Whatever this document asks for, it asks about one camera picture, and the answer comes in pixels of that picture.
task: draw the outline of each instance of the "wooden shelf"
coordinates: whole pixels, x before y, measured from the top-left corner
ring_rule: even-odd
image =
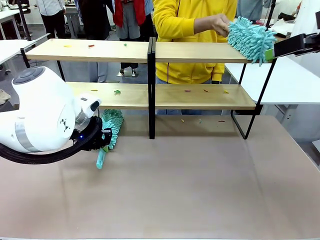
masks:
[[[240,63],[247,60],[227,43],[157,42],[157,63]]]
[[[81,95],[90,93],[102,100],[104,109],[148,109],[148,85],[132,83],[94,83],[94,82],[67,82],[73,93]]]
[[[102,100],[100,107],[105,109],[148,109],[147,84],[94,82],[67,82],[67,84],[72,87],[75,95],[90,93],[99,97]],[[116,90],[121,91],[121,94],[115,95]],[[157,84],[155,94],[156,109],[253,110],[256,107],[241,85]]]
[[[255,107],[247,92],[237,84],[156,85],[156,109],[253,110]]]
[[[26,56],[30,60],[147,63],[148,46],[148,42],[50,39]]]

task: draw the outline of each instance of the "yellow sweatshirt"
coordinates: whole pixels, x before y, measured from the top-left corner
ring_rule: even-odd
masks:
[[[195,19],[225,14],[235,18],[237,0],[153,0],[153,22],[158,42],[225,43],[227,38],[214,30],[194,34]],[[157,63],[156,75],[171,84],[202,84],[221,81],[223,63]]]

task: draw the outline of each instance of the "mop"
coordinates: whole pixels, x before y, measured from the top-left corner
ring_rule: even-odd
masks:
[[[252,25],[245,17],[238,17],[229,25],[228,43],[252,63],[259,66],[267,63],[265,52],[272,49],[276,42],[276,32],[265,26]]]
[[[96,160],[96,167],[98,169],[102,169],[106,154],[109,152],[109,150],[114,149],[117,143],[120,127],[124,121],[124,117],[120,110],[106,109],[104,110],[101,116],[101,119],[102,119],[102,129],[107,129],[107,128],[112,129],[112,138],[109,145],[99,149],[98,157]]]

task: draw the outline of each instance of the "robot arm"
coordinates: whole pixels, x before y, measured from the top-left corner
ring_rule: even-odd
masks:
[[[72,89],[49,68],[28,68],[12,85],[21,104],[19,110],[0,113],[0,157],[45,164],[110,143],[111,130],[102,129],[101,119],[93,117],[101,100],[90,94],[74,97]],[[71,148],[31,154],[56,151],[70,139]]]

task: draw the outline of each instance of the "white table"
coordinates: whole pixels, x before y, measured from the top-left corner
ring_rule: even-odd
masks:
[[[7,63],[6,68],[9,68],[11,70],[12,75],[15,77],[18,72],[16,70],[15,65],[11,61],[11,58],[19,54],[21,52],[20,49],[28,48],[36,42],[37,40],[0,40],[0,64]]]
[[[2,34],[4,40],[6,40],[6,36],[5,36],[4,30],[2,28],[2,23],[5,23],[7,21],[12,21],[13,22],[13,26],[14,26],[14,29],[15,29],[15,32],[16,32],[16,36],[17,36],[18,39],[21,39],[20,34],[19,34],[19,30],[17,28],[17,24],[16,24],[16,21],[15,21],[15,15],[19,14],[19,13],[20,13],[20,11],[18,9],[0,11],[0,31],[1,31],[1,34]]]
[[[150,140],[148,116],[124,116],[101,170],[94,150],[0,157],[1,239],[319,239],[320,172],[274,117],[247,140],[229,116],[183,118],[158,115]]]
[[[226,70],[239,82],[243,64],[227,63]],[[267,78],[271,63],[247,64],[241,85],[257,102]],[[320,104],[320,79],[288,57],[280,57],[273,69],[261,104],[276,105],[284,114],[281,123],[287,126],[299,104]]]

